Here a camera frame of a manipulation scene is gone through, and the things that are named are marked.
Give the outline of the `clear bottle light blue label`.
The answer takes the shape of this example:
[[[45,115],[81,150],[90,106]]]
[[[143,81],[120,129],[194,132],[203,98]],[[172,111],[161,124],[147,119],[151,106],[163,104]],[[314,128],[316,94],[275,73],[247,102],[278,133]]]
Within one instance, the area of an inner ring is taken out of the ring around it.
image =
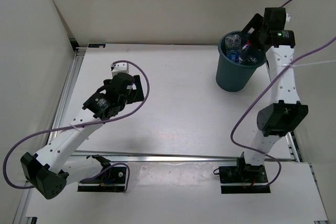
[[[239,62],[241,43],[239,34],[230,34],[225,37],[226,57],[234,63]]]

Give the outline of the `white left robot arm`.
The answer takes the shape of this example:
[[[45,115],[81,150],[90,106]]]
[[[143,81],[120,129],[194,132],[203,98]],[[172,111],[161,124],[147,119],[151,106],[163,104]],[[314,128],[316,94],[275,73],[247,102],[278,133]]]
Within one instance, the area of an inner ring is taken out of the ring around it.
[[[26,179],[46,199],[53,199],[74,182],[105,182],[110,176],[111,162],[100,156],[88,156],[84,161],[69,161],[73,152],[102,127],[103,122],[116,117],[127,104],[144,101],[140,76],[118,73],[107,79],[84,104],[68,130],[62,130],[48,145],[35,154],[25,153],[21,159]]]

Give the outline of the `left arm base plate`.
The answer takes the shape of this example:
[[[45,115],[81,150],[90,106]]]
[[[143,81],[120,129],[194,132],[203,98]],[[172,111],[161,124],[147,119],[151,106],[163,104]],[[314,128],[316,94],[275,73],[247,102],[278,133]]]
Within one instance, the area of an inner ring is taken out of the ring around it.
[[[98,177],[79,182],[77,191],[83,193],[125,193],[129,181],[129,166],[126,163],[113,163]]]

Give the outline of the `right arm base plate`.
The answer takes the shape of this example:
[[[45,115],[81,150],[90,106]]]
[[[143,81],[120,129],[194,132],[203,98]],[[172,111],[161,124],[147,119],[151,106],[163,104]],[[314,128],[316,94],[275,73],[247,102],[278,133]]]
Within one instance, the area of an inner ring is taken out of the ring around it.
[[[242,165],[224,165],[213,170],[219,176],[221,194],[269,194],[268,177],[263,165],[247,170]]]

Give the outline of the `red label plastic bottle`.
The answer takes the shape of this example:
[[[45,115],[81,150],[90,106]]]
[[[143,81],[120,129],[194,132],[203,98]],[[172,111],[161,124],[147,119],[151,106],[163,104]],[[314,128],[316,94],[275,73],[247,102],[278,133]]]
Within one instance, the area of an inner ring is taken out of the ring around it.
[[[242,45],[241,51],[240,51],[240,60],[244,61],[246,60],[252,52],[252,46],[250,45],[249,40],[246,41],[245,44]]]

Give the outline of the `black label plastic bottle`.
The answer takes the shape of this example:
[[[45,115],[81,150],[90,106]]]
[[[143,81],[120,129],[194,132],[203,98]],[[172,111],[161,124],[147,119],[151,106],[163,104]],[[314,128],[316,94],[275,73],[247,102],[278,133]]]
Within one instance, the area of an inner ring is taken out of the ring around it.
[[[242,60],[242,65],[244,66],[255,66],[262,63],[264,60],[263,55],[246,55]]]

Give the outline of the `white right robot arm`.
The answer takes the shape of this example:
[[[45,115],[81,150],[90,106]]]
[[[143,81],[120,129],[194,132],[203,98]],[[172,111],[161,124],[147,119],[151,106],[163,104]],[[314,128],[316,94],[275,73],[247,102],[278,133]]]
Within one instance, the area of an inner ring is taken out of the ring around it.
[[[295,52],[293,31],[285,29],[287,19],[283,7],[265,8],[243,29],[250,46],[265,52],[270,83],[270,104],[257,114],[258,131],[237,161],[236,177],[242,182],[255,182],[264,167],[266,155],[287,133],[293,131],[308,114],[297,94],[294,71],[290,64]]]

